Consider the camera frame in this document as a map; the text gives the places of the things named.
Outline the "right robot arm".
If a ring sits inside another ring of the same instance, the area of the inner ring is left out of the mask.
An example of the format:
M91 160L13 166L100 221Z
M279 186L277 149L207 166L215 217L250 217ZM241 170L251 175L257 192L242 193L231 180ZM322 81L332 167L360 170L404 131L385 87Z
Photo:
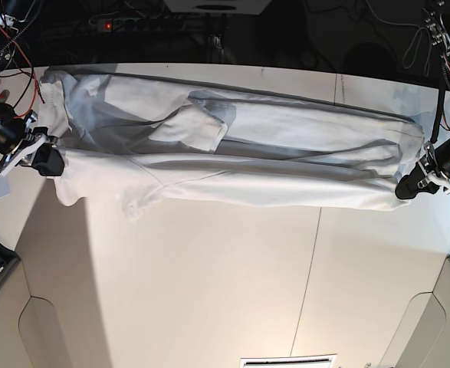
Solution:
M19 40L38 18L42 1L0 1L0 81L5 70L21 55ZM0 198L10 193L8 174L16 167L34 169L43 177L57 177L64 171L64 161L57 148L57 137L38 124L38 115L29 107L18 113L7 103L7 93L0 94Z

